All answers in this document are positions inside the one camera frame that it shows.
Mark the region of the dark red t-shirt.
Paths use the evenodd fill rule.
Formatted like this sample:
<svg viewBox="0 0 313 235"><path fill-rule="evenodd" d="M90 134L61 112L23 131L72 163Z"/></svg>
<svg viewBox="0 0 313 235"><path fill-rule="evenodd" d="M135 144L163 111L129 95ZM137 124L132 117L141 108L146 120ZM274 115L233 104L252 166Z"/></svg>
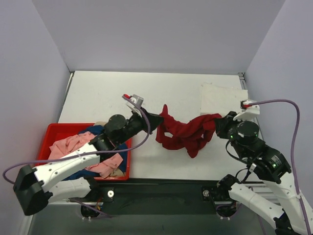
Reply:
<svg viewBox="0 0 313 235"><path fill-rule="evenodd" d="M211 141L216 131L214 120L222 117L220 114L207 114L198 116L188 123L182 123L168 114L166 104L160 116L164 121L157 128L156 141L167 150L185 148L190 158L195 158Z"/></svg>

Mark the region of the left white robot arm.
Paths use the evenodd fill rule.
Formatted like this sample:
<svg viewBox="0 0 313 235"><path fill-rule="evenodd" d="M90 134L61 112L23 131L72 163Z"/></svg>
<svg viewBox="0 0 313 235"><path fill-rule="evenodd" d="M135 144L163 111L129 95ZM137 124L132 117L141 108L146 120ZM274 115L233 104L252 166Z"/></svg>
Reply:
<svg viewBox="0 0 313 235"><path fill-rule="evenodd" d="M141 131L152 134L163 122L163 117L141 109L129 119L114 115L104 125L103 131L78 150L57 160L31 167L23 166L14 182L13 191L26 216L43 210L49 203L65 198L85 198L92 202L99 190L94 179L82 177L66 181L65 178L94 164L99 164L118 153L119 145Z"/></svg>

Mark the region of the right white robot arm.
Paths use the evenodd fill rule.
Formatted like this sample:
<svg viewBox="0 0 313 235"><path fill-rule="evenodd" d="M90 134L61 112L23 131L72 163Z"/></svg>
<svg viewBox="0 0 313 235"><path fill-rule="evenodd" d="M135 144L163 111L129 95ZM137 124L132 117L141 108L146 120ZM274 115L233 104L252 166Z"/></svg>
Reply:
<svg viewBox="0 0 313 235"><path fill-rule="evenodd" d="M216 134L227 140L235 159L245 164L248 174L259 182L246 183L228 174L217 183L217 195L240 203L266 222L277 235L311 235L313 209L296 185L296 175L284 155L259 138L259 126L252 121L235 120L230 112L216 119Z"/></svg>

